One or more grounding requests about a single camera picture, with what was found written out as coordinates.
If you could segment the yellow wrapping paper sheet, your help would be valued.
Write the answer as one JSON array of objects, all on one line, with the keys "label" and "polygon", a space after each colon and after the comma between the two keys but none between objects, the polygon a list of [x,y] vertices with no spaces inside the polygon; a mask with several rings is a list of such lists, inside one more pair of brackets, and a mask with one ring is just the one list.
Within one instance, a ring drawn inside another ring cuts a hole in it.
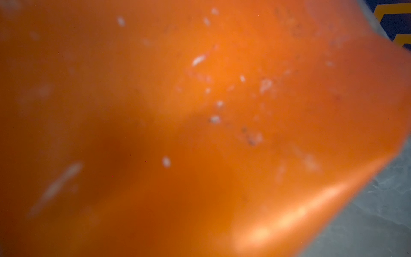
[{"label": "yellow wrapping paper sheet", "polygon": [[356,1],[1,2],[3,257],[293,257],[410,133]]}]

